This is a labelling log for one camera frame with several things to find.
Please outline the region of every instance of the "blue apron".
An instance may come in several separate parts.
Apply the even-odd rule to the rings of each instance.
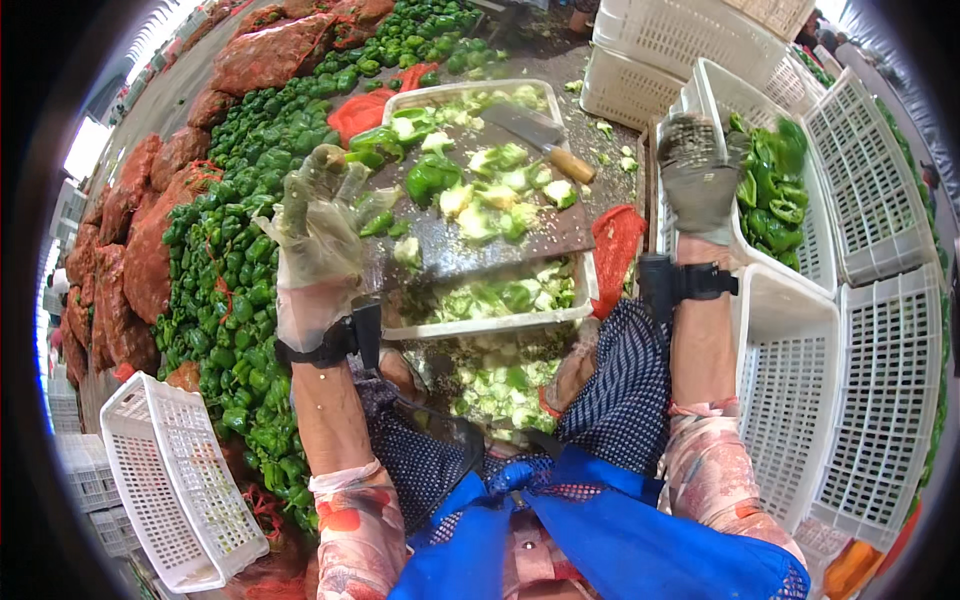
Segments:
[[[586,500],[522,489],[522,463],[512,478],[519,492],[493,501],[470,473],[410,538],[416,553],[390,600],[499,600],[510,514],[528,507],[570,562],[606,600],[805,598],[809,578],[792,554],[766,541],[721,534],[656,509],[662,482],[615,467],[567,445],[550,485],[589,484],[604,490]],[[429,543],[446,517],[462,512],[452,538]]]

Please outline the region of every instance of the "gray work glove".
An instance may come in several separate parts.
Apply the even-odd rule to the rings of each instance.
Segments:
[[[663,128],[657,162],[666,200],[677,215],[677,230],[729,246],[730,210],[750,138],[731,132],[727,158],[721,156],[716,139],[713,124],[706,117],[674,115]]]

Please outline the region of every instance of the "hand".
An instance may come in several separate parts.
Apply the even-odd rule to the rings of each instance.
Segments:
[[[730,245],[733,195],[749,141],[743,133],[732,132],[727,140],[729,157],[724,159],[713,124],[705,117],[680,114],[667,122],[657,161],[679,232]]]
[[[280,246],[276,336],[295,351],[318,348],[359,295],[362,247],[348,202],[369,172],[345,163],[342,149],[318,146],[287,176],[273,221],[255,218]]]

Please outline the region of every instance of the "pile of green peppers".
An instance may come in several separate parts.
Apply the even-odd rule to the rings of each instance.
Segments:
[[[418,62],[443,62],[455,54],[458,43],[471,43],[461,37],[473,30],[481,14],[478,9],[468,9],[456,0],[400,0],[394,4],[394,13],[384,19],[363,47],[327,52],[324,60],[314,68],[313,77],[304,79],[318,79],[323,86],[318,97],[326,98],[350,93],[360,76],[376,77],[384,67],[405,69]],[[483,43],[486,49],[486,42],[482,39],[472,41],[477,42]],[[438,82],[435,72],[420,78],[421,86]],[[391,89],[400,86],[400,80],[390,81]],[[372,85],[364,85],[364,88],[367,91],[375,89]]]
[[[445,60],[458,44],[470,44],[460,37],[479,16],[459,2],[401,0],[363,47],[327,53],[312,76],[293,78],[283,88],[247,93],[211,132],[207,158],[223,170],[222,180],[169,214],[163,243],[170,250],[172,283],[169,311],[153,327],[165,356],[157,378],[164,380],[184,361],[199,363],[201,394],[218,437],[243,440],[247,465],[260,471],[265,487],[312,534],[318,520],[289,406],[290,372],[274,354],[279,249],[251,217],[273,216],[285,176],[316,146],[340,145],[339,134],[326,124],[329,97],[350,93],[361,76],[372,77],[382,67]],[[435,73],[427,75],[421,85],[437,83]],[[348,159],[371,168],[383,162],[381,155],[403,160],[404,145],[413,140],[401,143],[389,128],[378,129],[355,136]],[[367,234],[409,227],[390,221],[381,216]]]
[[[740,115],[730,115],[730,131],[746,133]],[[776,132],[750,131],[745,175],[736,186],[740,231],[757,250],[800,270],[795,250],[804,242],[808,197],[800,178],[806,137],[795,123],[783,119]]]

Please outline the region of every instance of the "floral sleeve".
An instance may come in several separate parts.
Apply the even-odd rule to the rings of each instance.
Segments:
[[[665,460],[670,506],[725,534],[769,541],[797,557],[797,543],[763,512],[747,449],[737,432],[736,397],[670,408]]]
[[[318,600],[386,598],[406,561],[403,517],[380,462],[310,478],[320,518]]]

